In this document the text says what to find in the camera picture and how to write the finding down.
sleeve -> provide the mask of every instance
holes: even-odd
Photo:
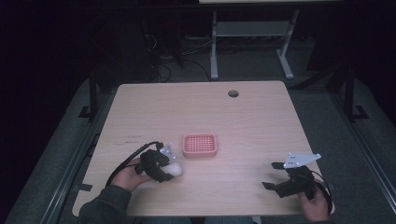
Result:
[[[121,187],[107,186],[93,201],[82,205],[78,214],[79,223],[126,223],[126,209],[131,195],[131,192]]]

pink container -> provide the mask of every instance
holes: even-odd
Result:
[[[186,134],[183,138],[183,155],[186,158],[214,157],[218,153],[216,136],[212,133]]]

table surface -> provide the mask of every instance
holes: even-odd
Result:
[[[230,97],[229,91],[239,96]],[[186,159],[187,133],[213,133],[218,154]],[[133,192],[130,216],[277,216],[301,214],[296,196],[280,199],[262,181],[288,180],[272,169],[289,152],[312,153],[280,81],[121,85],[78,193],[73,213],[93,200],[112,171],[144,144],[171,143],[184,174]],[[319,172],[316,162],[307,165]]]

floor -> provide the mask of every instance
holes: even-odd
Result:
[[[313,40],[291,42],[287,57],[295,75],[293,80],[286,80],[283,76],[276,57],[275,49],[281,40],[238,40],[236,44],[233,40],[227,41],[219,51],[218,81],[281,80],[287,87],[292,87],[317,73],[305,69],[315,44]],[[163,57],[155,81],[209,81],[208,51],[203,49],[189,54],[187,50],[190,45],[202,46],[204,43],[205,39],[186,43],[183,68],[169,57]],[[392,160],[396,157],[395,128],[376,105],[368,88],[358,80],[355,105],[362,105],[369,119],[350,122],[340,108],[343,91],[336,94],[326,92],[328,79],[325,77],[304,90],[290,90],[290,97],[313,151],[322,155],[318,161],[319,168],[332,184],[336,209],[331,219],[335,223],[396,223],[394,207],[389,203],[391,198],[384,194],[386,188],[379,184],[384,178],[377,177],[378,167],[375,169],[369,161],[372,155],[367,156],[368,151],[375,156],[385,179],[395,186],[396,167]],[[78,222],[71,213],[73,202],[116,91],[99,93],[99,113],[89,122],[78,117],[81,108],[89,105],[88,80],[81,85],[7,223]],[[302,216],[262,217],[262,223],[302,222]]]

person's hand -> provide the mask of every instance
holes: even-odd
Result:
[[[119,173],[114,176],[110,185],[116,185],[132,192],[141,184],[150,181],[152,178],[148,175],[139,175],[136,173],[134,168],[138,163],[140,163],[140,158],[131,160],[127,167],[120,170]]]
[[[328,221],[328,205],[323,192],[315,186],[315,196],[309,201],[304,192],[298,193],[306,220],[311,222]]]

